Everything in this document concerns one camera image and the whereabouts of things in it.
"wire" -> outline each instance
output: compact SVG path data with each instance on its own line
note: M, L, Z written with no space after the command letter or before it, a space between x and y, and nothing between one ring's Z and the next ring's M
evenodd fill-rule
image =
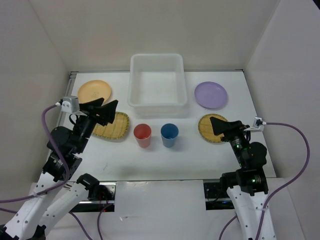
M235 215L233 218L231 218L227 223L226 225L223 227L221 233L220 233L220 236L219 236L219 240L222 239L222 235L224 234L225 230L227 229L227 227L233 222L233 220L235 220L237 218L237 215Z
M2 207L0 207L0 211L11 213L11 214L16 214L17 213L17 211L13 211L13 210L10 210L10 209L5 209L5 208L2 208Z
M307 166L308 166L308 163L309 163L309 160L310 160L310 146L309 146L309 142L306 138L306 136L304 135L304 133L298 129L297 127L295 126L292 126L290 124L286 124L286 123L279 123L279 122L267 122L266 123L267 125L277 125L277 126L286 126L286 127L289 127L289 128L292 128L294 130L296 130L303 138L304 140L304 143L305 143L305 146L306 146L306 160L305 160L305 163L302 167L302 169L300 170L300 172L294 177L292 178L290 181L288 181L287 183L283 184L282 186L278 187L276 190L274 190L265 200L264 204L263 204L263 209L265 209L270 201L270 199L276 194L278 193L280 190L284 189L285 187L287 187L288 185L292 184L295 180L297 180L303 173L304 171L306 170ZM262 211L261 213L261 218L260 218L260 222L259 222L259 227L258 227L258 231L256 233L256 236L255 236L255 240L259 240L259 236L260 236L260 233L261 233L261 229L262 229L262 224L264 222L264 217L265 217L265 211Z
M49 138L49 141L51 143L51 145L53 146L53 149L54 151L56 152L56 154L58 155L59 159L61 160L62 164L63 164L63 167L65 169L65 173L66 173L66 176L65 176L65 179L63 182L55 185L55 186L52 186L52 187L49 187L43 191L40 191L40 192L37 192L36 195L42 195L42 194L47 194L49 191L53 190L53 189L57 189L61 186L64 186L68 180L69 180L69 176L70 176L70 171L69 171L69 167L68 167L68 164L64 158L64 156L62 155L62 153L60 152L57 144L55 143L55 140L53 139L53 137L51 136L50 134L50 131L48 129L48 126L47 126L47 123L46 123L46 114L49 110L57 107L58 103L56 103L55 105L52 105L52 106L49 106L47 107L41 114L41 121L42 121L42 125L43 125L43 128L44 128L44 131L45 131L45 134L47 135L47 137ZM8 200L0 200L0 204L5 204L5 203L13 203L13 202L19 202L19 201L23 201L23 200L28 200L28 199L32 199L34 198L35 195L29 195L29 196L24 196L24 197L19 197L19 198L13 198L13 199L8 199Z
M69 212L69 214L75 218L75 220L78 222L78 224L80 225L80 228L82 229L82 231L84 232L85 236L89 239L89 240L93 240L89 234L87 233L85 227L82 225L80 219L73 213L73 212Z
M107 206L105 206L104 208L102 208L102 210L99 212L99 215L98 215L98 219L96 221L96 225L97 225L97 228L98 228L98 233L99 233L99 236L100 236L100 240L104 240L103 237L102 237L102 234L101 234L101 230L100 230L100 217L101 217L101 214L110 206L112 206L113 204L109 204Z
M210 200L209 200L209 191L206 191L206 199L208 200L208 203L214 204L216 201L218 201L218 199L220 198L222 192L223 192L223 190L221 189L221 190L219 191L218 196L216 197L216 199L213 200L213 201L210 201Z

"bamboo tray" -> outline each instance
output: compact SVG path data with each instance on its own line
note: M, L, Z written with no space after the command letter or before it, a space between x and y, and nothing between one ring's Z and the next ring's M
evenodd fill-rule
M95 125L92 134L110 140L123 138L129 129L129 116L124 112L117 111L113 124L107 126Z

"cup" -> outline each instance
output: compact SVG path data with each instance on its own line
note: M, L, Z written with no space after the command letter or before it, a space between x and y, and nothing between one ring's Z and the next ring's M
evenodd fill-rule
M163 145L166 148L171 148L175 145L176 139L179 134L179 129L172 123L167 123L161 128L161 137Z
M146 148L150 145L151 133L151 127L144 123L137 125L133 130L134 137L141 148Z

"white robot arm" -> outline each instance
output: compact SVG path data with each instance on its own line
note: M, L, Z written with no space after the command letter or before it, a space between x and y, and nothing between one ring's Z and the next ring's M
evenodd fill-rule
M243 239L255 239L264 211L259 240L276 240L269 206L262 209L269 191L263 170L263 165L267 163L267 149L259 142L250 143L251 132L263 131L266 123L259 117L255 118L252 127L243 125L241 121L224 122L215 117L211 117L210 121L216 136L224 134L221 140L230 143L241 167L235 172L222 174L220 183L233 203Z
M51 137L69 168L69 179L77 170L82 159L75 154L84 151L96 124L113 123L116 115L117 100L102 106L103 98L79 104L75 96L64 97L61 101L63 112L76 114L73 129L58 126L51 132ZM99 186L99 181L89 174L82 175L72 188L50 205L64 185L56 187L45 194L37 195L48 188L58 186L66 178L66 170L51 142L47 147L52 150L42 168L40 178L33 189L34 197L27 200L15 216L0 229L0 240L37 239L48 234L55 224L75 205L88 197L90 191Z

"plastic container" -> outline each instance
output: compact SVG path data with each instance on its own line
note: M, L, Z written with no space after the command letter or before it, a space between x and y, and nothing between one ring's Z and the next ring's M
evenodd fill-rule
M133 55L127 101L141 116L178 117L188 101L182 56Z

